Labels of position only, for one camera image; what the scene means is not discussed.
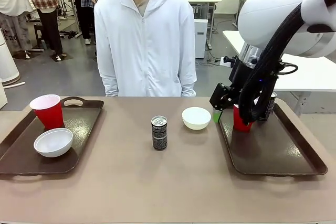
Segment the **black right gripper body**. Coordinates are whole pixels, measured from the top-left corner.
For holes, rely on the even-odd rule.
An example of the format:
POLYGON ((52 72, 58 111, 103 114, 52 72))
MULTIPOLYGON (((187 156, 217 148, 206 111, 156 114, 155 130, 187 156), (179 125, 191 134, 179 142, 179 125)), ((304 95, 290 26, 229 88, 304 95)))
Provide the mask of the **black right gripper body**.
POLYGON ((238 95, 239 91, 249 80, 250 74, 254 69, 246 66, 238 57, 235 59, 232 71, 229 76, 231 85, 229 86, 228 95, 238 95))

